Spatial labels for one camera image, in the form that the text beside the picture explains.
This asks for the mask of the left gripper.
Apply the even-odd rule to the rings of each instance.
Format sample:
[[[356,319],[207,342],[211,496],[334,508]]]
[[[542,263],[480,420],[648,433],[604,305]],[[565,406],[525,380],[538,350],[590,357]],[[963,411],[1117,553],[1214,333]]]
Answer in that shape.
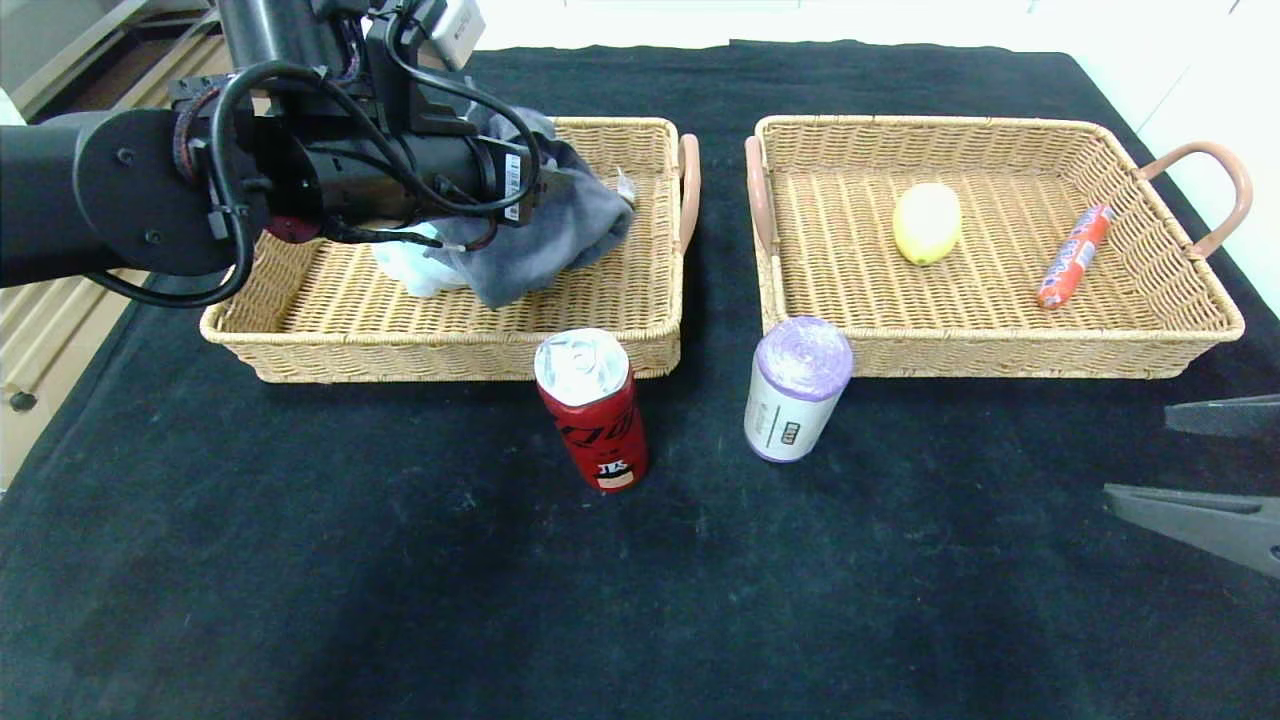
[[[573,187],[571,169],[539,167],[535,179],[527,147],[476,135],[420,135],[417,174],[430,188],[429,218],[493,219],[502,225],[526,225],[532,205],[557,202]]]

